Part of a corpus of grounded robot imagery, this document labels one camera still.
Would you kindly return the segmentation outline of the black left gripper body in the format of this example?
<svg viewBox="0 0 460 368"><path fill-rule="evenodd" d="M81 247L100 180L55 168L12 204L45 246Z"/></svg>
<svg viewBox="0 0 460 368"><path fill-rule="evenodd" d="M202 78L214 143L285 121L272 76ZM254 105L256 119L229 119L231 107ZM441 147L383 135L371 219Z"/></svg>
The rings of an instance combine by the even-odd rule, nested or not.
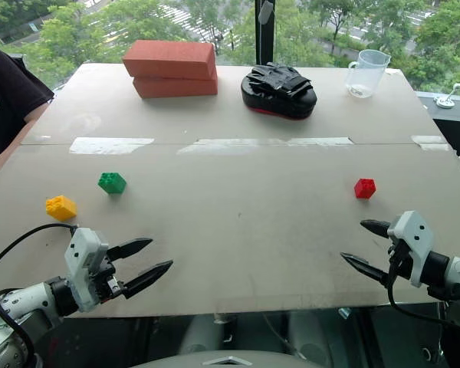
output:
<svg viewBox="0 0 460 368"><path fill-rule="evenodd" d="M119 297L126 290L123 282L119 282L114 276L116 268L113 262L119 258L119 255L116 248L113 251L107 250L99 264L94 265L89 270L89 281L94 288L99 304Z"/></svg>

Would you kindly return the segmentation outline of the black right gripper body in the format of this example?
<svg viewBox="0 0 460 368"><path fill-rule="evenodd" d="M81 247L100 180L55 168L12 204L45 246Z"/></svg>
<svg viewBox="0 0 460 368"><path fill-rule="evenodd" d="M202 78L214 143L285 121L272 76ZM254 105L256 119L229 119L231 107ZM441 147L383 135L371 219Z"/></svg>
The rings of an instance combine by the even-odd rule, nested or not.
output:
<svg viewBox="0 0 460 368"><path fill-rule="evenodd" d="M394 282L397 277L409 280L412 273L412 258L408 244L395 236L391 236L392 246L388 250L389 271L388 282Z"/></svg>

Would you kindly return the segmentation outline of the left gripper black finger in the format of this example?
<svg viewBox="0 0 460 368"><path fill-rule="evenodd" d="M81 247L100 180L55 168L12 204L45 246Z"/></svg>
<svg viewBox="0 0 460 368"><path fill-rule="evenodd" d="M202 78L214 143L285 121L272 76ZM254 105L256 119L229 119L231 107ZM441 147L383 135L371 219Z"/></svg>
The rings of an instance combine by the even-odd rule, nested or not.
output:
<svg viewBox="0 0 460 368"><path fill-rule="evenodd" d="M128 258L144 249L152 241L151 238L135 238L121 245L109 248L107 250L107 257L110 261Z"/></svg>
<svg viewBox="0 0 460 368"><path fill-rule="evenodd" d="M133 280L123 285L122 295L129 299L157 282L173 265L173 260L168 260L154 265Z"/></svg>

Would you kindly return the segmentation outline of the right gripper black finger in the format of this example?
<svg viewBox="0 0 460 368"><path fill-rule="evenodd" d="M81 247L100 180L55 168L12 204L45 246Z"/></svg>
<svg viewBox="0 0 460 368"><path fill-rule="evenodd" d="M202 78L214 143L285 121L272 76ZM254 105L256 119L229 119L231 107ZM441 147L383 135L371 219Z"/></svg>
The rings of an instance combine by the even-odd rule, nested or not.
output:
<svg viewBox="0 0 460 368"><path fill-rule="evenodd" d="M382 238L388 238L388 229L390 227L389 222L375 220L375 219L364 219L360 221L360 225L363 226L369 232L378 235Z"/></svg>
<svg viewBox="0 0 460 368"><path fill-rule="evenodd" d="M373 267L366 260L350 253L341 252L340 255L356 271L367 276L368 278L371 278L374 281L377 281L384 287L387 286L388 274L385 271Z"/></svg>

